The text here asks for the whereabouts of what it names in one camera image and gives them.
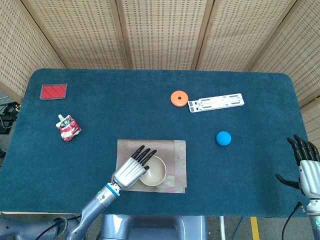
orange disc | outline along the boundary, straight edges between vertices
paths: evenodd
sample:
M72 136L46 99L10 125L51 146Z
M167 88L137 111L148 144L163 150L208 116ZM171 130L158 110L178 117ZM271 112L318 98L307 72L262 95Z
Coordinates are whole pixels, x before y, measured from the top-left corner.
M177 107L183 107L188 103L189 97L184 91L174 91L171 94L171 102Z

blue tablecloth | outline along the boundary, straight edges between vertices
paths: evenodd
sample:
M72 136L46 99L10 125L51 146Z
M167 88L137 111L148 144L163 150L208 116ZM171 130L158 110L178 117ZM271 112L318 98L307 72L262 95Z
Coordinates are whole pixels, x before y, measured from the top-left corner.
M67 83L65 99L40 100L42 84ZM190 100L241 93L245 104L198 113ZM64 142L58 114L82 132ZM228 146L216 135L228 131ZM40 69L31 77L0 172L0 211L79 213L115 170L117 139L185 140L185 194L121 192L110 214L286 217L300 191L286 138L305 127L290 78L281 73Z

red card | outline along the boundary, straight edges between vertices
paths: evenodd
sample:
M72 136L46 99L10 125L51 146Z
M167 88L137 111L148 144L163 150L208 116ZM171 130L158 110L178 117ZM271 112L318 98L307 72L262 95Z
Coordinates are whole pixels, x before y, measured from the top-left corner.
M41 89L41 100L64 99L67 95L67 84L44 84Z

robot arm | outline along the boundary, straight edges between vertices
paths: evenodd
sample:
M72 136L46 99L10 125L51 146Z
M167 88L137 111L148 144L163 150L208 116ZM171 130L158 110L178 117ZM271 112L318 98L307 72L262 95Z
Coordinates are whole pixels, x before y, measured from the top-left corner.
M147 155L150 151L150 148L147 148L140 154L144 147L142 145L135 151L112 174L111 182L98 191L95 197L82 209L80 222L73 216L39 223L23 223L7 217L0 217L0 240L8 237L15 237L14 239L17 240L53 240L59 233L62 233L66 240L84 240L88 227L120 196L120 190L130 188L149 169L144 165L157 150L153 150Z
M284 179L279 174L276 178L283 184L301 189L302 194L309 198L307 214L311 222L315 240L320 240L320 155L318 149L311 142L307 142L294 135L293 140L287 138L291 144L296 164L299 169L299 182Z

